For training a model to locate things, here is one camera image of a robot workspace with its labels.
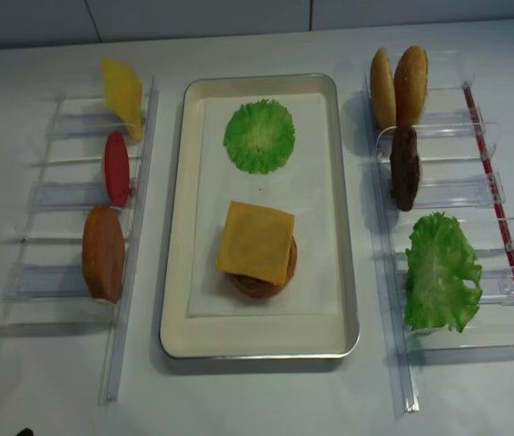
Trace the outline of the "yellow cheese slice in rack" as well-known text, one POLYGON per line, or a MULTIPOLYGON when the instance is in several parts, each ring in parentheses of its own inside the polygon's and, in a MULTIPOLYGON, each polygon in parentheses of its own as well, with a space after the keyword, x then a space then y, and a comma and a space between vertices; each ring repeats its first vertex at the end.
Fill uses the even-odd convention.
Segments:
POLYGON ((112 58, 102 59, 102 72, 106 107, 124 122, 130 137, 140 141, 143 86, 138 75, 129 65, 112 58))

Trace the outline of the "clear acrylic right rack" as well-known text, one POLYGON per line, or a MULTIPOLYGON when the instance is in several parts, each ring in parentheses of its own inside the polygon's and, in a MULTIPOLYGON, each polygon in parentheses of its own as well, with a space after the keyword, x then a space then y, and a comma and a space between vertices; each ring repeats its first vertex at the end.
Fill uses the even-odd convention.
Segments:
POLYGON ((420 366, 514 358, 514 217, 492 167, 498 126, 482 119, 469 82, 430 91, 416 129, 422 180, 412 208, 394 202, 393 131, 375 124, 368 89, 361 92, 367 129, 362 164, 370 184, 372 259, 386 341, 386 364, 397 414, 419 409, 420 366), (413 329, 407 306, 407 253, 415 223, 440 213, 456 219, 482 268, 479 311, 462 329, 413 329))

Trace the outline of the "round green lettuce leaf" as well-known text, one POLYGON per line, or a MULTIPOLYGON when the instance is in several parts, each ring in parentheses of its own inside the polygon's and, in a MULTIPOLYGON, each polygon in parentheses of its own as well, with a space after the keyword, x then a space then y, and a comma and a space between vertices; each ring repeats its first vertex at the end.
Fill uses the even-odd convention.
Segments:
POLYGON ((295 146, 292 114, 276 100, 242 104, 226 125, 223 145, 235 166, 251 174, 282 168, 295 146))

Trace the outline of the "large green lettuce leaf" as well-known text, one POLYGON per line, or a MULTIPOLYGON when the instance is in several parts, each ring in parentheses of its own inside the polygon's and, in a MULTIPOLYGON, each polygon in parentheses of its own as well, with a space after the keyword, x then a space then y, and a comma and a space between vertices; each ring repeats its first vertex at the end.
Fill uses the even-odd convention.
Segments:
POLYGON ((479 310, 482 267, 459 221, 444 213, 422 216, 406 256, 405 324, 414 332, 462 332, 479 310))

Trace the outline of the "sesame bun top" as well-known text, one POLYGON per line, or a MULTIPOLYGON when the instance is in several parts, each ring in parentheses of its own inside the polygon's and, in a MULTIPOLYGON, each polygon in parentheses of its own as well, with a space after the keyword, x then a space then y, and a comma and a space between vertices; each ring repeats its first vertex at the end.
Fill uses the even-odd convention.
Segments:
POLYGON ((426 50, 419 45, 410 46, 394 74, 397 126, 419 122, 427 97, 428 73, 426 50))

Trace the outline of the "red tomato slice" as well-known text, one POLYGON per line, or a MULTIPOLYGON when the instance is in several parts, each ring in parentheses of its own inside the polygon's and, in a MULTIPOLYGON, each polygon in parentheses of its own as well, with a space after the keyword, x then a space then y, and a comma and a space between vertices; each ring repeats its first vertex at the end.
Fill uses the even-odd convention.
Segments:
POLYGON ((110 133, 104 148, 104 184, 110 202, 116 207, 125 207, 130 188, 130 164, 123 135, 119 131, 110 133))

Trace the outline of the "white paper tray liner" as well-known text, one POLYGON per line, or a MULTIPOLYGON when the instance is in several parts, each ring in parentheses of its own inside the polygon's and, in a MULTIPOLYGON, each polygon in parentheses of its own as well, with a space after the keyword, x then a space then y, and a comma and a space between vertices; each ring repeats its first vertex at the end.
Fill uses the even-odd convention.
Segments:
POLYGON ((244 99, 210 98, 206 102, 188 306, 191 315, 327 314, 338 309, 341 279, 326 102, 320 94, 279 94, 274 99, 292 115, 296 141, 282 168, 261 175, 239 170, 223 145, 226 125, 244 99), (295 217, 295 273, 271 298, 244 295, 216 269, 232 201, 271 207, 295 217))

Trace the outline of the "brown bun half left rack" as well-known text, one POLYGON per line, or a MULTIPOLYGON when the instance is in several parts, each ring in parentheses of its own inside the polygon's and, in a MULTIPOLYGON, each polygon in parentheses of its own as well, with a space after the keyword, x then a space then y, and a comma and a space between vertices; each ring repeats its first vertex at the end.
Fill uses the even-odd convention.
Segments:
POLYGON ((116 211, 96 205, 84 224, 83 277, 91 296, 117 303, 123 291, 125 242, 116 211))

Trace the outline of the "yellow cheese slice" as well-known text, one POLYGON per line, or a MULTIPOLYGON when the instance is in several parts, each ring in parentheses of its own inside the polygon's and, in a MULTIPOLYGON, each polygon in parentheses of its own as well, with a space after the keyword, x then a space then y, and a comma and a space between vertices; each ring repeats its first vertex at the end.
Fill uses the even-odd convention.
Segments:
POLYGON ((138 75, 129 65, 112 58, 102 59, 102 72, 106 107, 124 122, 130 137, 140 141, 143 86, 138 75))
POLYGON ((287 278, 294 216, 232 201, 216 260, 218 271, 282 284, 287 278))

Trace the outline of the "pale bun half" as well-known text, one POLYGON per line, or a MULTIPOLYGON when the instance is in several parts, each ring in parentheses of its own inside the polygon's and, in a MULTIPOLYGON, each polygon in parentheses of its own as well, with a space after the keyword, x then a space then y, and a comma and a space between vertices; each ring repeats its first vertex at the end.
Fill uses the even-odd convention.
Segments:
POLYGON ((371 102, 377 126, 384 130, 396 124, 395 90, 390 62, 384 47, 371 61, 371 102))

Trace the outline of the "clear acrylic rack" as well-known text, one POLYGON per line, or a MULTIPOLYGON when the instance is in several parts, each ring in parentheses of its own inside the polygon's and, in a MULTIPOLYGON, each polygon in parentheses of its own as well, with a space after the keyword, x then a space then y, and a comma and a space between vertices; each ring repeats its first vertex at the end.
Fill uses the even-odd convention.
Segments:
POLYGON ((95 206, 111 205, 104 183, 105 142, 112 133, 127 133, 102 96, 54 99, 49 123, 32 143, 36 177, 24 213, 7 236, 16 257, 0 292, 0 353, 7 337, 104 332, 102 405, 119 394, 158 103, 158 89, 151 84, 141 106, 143 136, 126 142, 128 199, 114 210, 125 244, 118 302, 92 297, 82 269, 86 218, 95 206))
POLYGON ((514 217, 492 167, 498 126, 482 119, 469 82, 430 91, 416 129, 422 180, 412 208, 394 202, 393 131, 375 124, 368 89, 361 92, 367 129, 362 164, 370 184, 372 259, 386 341, 386 364, 397 414, 419 409, 420 366, 514 358, 514 217), (456 219, 482 268, 479 311, 462 329, 413 329, 407 306, 407 253, 415 223, 440 213, 456 219))

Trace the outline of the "clear acrylic left rack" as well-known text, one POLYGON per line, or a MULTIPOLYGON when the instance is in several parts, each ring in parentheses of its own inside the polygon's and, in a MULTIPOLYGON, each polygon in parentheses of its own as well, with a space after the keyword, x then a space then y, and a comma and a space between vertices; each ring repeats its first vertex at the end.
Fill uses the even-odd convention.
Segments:
POLYGON ((7 236, 16 257, 0 292, 0 353, 7 337, 104 332, 102 405, 119 394, 158 103, 158 89, 151 84, 141 106, 143 136, 126 142, 128 199, 114 210, 125 244, 118 302, 92 297, 82 269, 86 218, 95 206, 111 205, 104 183, 105 142, 112 133, 127 133, 102 96, 54 99, 49 123, 32 143, 36 177, 24 213, 7 236))

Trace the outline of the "dark meat patty in rack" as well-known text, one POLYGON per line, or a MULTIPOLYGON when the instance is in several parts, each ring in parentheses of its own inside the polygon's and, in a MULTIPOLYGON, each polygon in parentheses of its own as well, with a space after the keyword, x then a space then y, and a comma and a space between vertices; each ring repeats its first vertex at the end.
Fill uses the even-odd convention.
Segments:
POLYGON ((390 151, 391 194, 397 208, 412 209, 420 184, 417 134, 412 126, 397 126, 390 151))

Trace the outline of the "cream metal serving tray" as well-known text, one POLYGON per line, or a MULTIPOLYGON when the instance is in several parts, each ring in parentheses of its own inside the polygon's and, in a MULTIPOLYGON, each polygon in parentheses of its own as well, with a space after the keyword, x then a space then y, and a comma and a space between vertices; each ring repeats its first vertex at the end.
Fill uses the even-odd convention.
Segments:
POLYGON ((337 89, 325 74, 204 79, 183 98, 173 217, 161 310, 160 342, 176 359, 333 359, 347 355, 360 336, 351 232, 343 168, 337 89), (195 223, 206 102, 320 94, 326 102, 341 288, 338 309, 327 314, 194 316, 189 313, 195 223))

